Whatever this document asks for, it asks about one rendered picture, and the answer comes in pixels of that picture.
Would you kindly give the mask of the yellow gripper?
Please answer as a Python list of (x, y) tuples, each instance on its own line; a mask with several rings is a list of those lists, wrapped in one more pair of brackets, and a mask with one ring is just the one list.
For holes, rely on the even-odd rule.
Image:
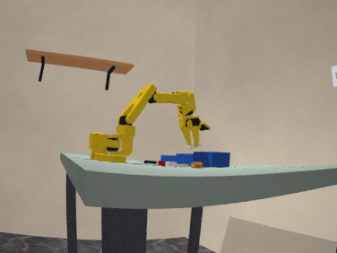
[[(202, 127), (201, 127), (201, 124), (202, 124)], [(184, 118), (181, 117), (179, 119), (179, 126), (186, 139), (188, 146), (192, 145), (190, 130), (192, 131), (195, 147), (197, 147), (199, 144), (199, 128), (201, 131), (211, 129), (204, 122), (201, 122), (201, 120), (199, 119), (199, 116), (193, 117), (193, 115), (188, 115), (188, 116), (185, 116)]]

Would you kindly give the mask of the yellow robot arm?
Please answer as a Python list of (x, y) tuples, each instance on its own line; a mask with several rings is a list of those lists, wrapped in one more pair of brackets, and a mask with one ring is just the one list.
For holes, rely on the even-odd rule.
[[(178, 104), (177, 111), (179, 118), (192, 115), (195, 112), (196, 106), (193, 93), (157, 93), (156, 91), (157, 88), (154, 84), (143, 86), (118, 118), (117, 135), (112, 134), (110, 137), (107, 134), (94, 133), (91, 159), (125, 163), (126, 156), (130, 155), (133, 151), (135, 126), (132, 126), (132, 124), (143, 111), (147, 102)], [(118, 152), (118, 148), (120, 148), (121, 141), (117, 139), (122, 141), (122, 150), (120, 152)], [(108, 155), (108, 152), (112, 155)]]

